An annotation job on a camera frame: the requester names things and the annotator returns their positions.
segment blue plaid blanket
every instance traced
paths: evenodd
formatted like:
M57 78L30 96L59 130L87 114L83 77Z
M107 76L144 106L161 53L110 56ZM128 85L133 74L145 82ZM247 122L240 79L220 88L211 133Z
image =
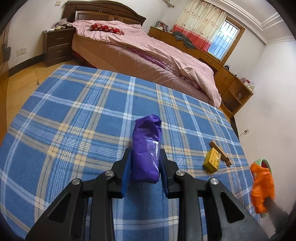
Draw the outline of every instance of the blue plaid blanket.
M109 170L131 147L135 120L150 114L162 120L168 159L194 177L218 178L259 219L248 162L221 111L135 77L63 65L26 101L0 148L0 209L13 231L24 238L72 179ZM234 164L221 161L211 175L202 164L213 139ZM113 201L113 213L116 241L177 240L178 200L165 198L161 181L131 183L125 198Z

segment pink fabric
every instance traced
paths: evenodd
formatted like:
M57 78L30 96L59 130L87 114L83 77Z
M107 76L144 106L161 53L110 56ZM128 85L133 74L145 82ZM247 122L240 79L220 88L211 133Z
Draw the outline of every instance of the pink fabric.
M142 51L140 51L140 50L138 50L136 48L127 48L127 49L130 50L130 51L132 51L132 52L137 53L138 55L140 55L141 57L143 57L143 58L151 61L152 63L157 64L158 66L162 67L163 69L165 69L167 71L170 71L173 74L181 77L182 79L186 80L188 83L191 83L194 86L194 88L196 88L198 91L200 91L200 92L202 92L202 93L205 94L205 92L203 91L203 89L194 80L191 80L191 79L187 78L186 76L184 76L184 75L182 75L180 73L177 73L177 72L171 70L165 63L160 62L159 60L155 59L154 57L151 57L151 56L146 55L144 52L142 52Z
M101 31L90 31L90 26L94 23L119 28L125 32L125 35L121 36ZM73 26L76 28L79 36L118 46L137 48L144 51L147 55L161 62L165 62L170 69L194 80L205 91L210 99L210 104L217 108L220 106L221 96L216 88L211 68L175 47L149 37L140 29L139 25L128 25L119 21L80 20L74 22Z

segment orange glove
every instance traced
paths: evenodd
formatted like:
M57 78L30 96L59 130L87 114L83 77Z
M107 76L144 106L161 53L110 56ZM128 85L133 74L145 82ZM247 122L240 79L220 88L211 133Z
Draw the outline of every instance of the orange glove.
M260 167L255 163L252 164L251 171L257 174L251 193L252 203L255 206L256 213L266 213L265 199L268 197L274 199L272 175L268 168Z

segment light switch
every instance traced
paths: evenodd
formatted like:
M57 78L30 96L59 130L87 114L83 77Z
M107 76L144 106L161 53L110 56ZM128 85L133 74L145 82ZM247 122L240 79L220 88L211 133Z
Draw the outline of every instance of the light switch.
M27 52L27 48L23 48L22 49L22 54L26 53Z
M20 55L22 55L22 50L21 49L17 50L17 57L20 56Z

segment yellow box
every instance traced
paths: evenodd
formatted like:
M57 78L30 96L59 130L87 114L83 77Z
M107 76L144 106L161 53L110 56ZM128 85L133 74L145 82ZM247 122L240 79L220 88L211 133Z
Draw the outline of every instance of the yellow box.
M207 152L203 166L210 172L216 172L219 168L221 154L212 148Z

